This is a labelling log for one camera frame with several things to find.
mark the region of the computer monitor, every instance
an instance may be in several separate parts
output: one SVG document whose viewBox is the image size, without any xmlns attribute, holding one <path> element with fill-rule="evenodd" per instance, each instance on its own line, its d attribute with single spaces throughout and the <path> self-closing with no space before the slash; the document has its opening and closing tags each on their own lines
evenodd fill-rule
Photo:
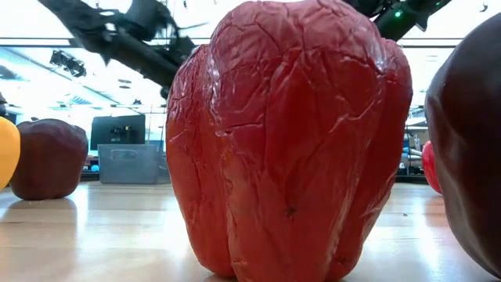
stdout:
<svg viewBox="0 0 501 282">
<path fill-rule="evenodd" d="M 146 117 L 144 114 L 123 117 L 94 117 L 90 150 L 99 144 L 144 144 Z"/>
</svg>

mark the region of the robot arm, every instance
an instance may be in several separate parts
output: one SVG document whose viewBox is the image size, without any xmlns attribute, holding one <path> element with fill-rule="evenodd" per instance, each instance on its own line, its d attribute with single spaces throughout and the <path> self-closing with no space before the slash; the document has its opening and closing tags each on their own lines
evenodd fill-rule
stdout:
<svg viewBox="0 0 501 282">
<path fill-rule="evenodd" d="M 115 59 L 163 87 L 167 98 L 174 76 L 195 49 L 165 5 L 156 0 L 133 0 L 122 14 L 117 10 L 95 9 L 80 0 L 38 0 L 54 13 L 74 36 L 71 43 L 101 55 L 105 63 Z M 451 0 L 344 0 L 357 11 L 375 17 L 381 36 L 397 41 L 415 25 L 423 31 L 428 17 Z M 167 46 L 151 46 L 160 29 L 168 26 L 175 38 Z"/>
<path fill-rule="evenodd" d="M 158 85 L 170 88 L 182 62 L 195 45 L 179 36 L 179 28 L 165 5 L 156 0 L 134 0 L 125 14 L 95 9 L 80 0 L 39 0 L 74 36 L 70 43 L 101 55 L 105 63 L 117 60 Z M 175 39 L 167 46 L 144 41 L 171 26 Z"/>
</svg>

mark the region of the ceiling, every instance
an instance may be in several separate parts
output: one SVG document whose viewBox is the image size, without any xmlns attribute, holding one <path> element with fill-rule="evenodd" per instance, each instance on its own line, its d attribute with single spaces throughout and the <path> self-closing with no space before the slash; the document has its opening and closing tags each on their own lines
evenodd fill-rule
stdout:
<svg viewBox="0 0 501 282">
<path fill-rule="evenodd" d="M 85 0 L 85 2 L 89 5 L 98 2 L 102 8 L 115 8 L 125 12 L 132 0 Z M 206 26 L 185 31 L 194 38 L 207 38 L 201 40 L 207 42 L 217 22 L 243 0 L 186 0 L 186 7 L 183 0 L 162 2 L 168 4 L 181 27 L 208 22 Z M 489 8 L 485 13 L 480 13 L 484 3 L 489 5 Z M 423 48 L 423 46 L 455 45 L 460 41 L 457 38 L 464 37 L 479 23 L 499 11 L 501 11 L 500 0 L 452 0 L 430 19 L 426 33 L 414 28 L 406 35 L 400 43 L 405 46 L 421 46 L 404 48 L 413 72 L 414 105 L 423 104 L 424 92 L 435 71 L 452 51 L 451 48 Z M 164 103 L 160 98 L 160 87 L 121 63 L 112 61 L 105 66 L 99 55 L 83 49 L 64 49 L 85 63 L 88 75 L 85 78 L 72 78 L 66 71 L 50 65 L 49 60 L 54 49 L 49 46 L 41 48 L 41 45 L 66 44 L 66 40 L 57 38 L 70 38 L 71 35 L 57 18 L 37 1 L 1 1 L 0 26 L 11 27 L 0 29 L 0 47 L 8 46 L 0 48 L 0 66 L 17 75 L 13 79 L 2 79 L 2 67 L 0 67 L 0 91 L 10 103 L 29 111 L 41 108 L 55 110 L 54 107 L 58 107 L 61 103 L 73 104 L 74 107 L 84 105 L 80 109 L 85 108 L 85 110 L 79 111 L 93 116 L 147 113 L 152 110 L 150 105 L 154 105 L 154 112 L 163 112 L 163 109 L 158 108 Z M 15 47 L 16 45 L 38 47 Z M 146 106 L 127 108 L 126 106 L 131 105 L 135 99 L 140 99 Z M 155 115 L 155 118 L 158 123 L 163 122 L 161 114 Z"/>
</svg>

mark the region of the dark brown bell pepper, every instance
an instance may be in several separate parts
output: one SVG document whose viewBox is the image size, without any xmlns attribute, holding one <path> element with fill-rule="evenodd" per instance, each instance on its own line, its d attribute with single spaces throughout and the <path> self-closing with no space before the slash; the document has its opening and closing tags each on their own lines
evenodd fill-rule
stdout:
<svg viewBox="0 0 501 282">
<path fill-rule="evenodd" d="M 465 37 L 428 91 L 449 225 L 466 253 L 501 278 L 501 13 Z"/>
</svg>

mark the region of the red bell pepper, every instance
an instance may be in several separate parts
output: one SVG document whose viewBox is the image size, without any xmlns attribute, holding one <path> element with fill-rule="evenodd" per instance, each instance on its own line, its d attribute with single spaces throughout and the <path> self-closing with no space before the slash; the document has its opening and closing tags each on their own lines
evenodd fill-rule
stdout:
<svg viewBox="0 0 501 282">
<path fill-rule="evenodd" d="M 200 263 L 242 281 L 347 275 L 400 162 L 400 48 L 338 0 L 247 2 L 179 71 L 168 164 Z"/>
<path fill-rule="evenodd" d="M 424 177 L 426 181 L 430 184 L 431 188 L 435 192 L 442 194 L 440 190 L 440 183 L 438 183 L 437 172 L 435 171 L 435 155 L 433 152 L 433 146 L 431 142 L 428 141 L 423 146 L 423 170 Z"/>
</svg>

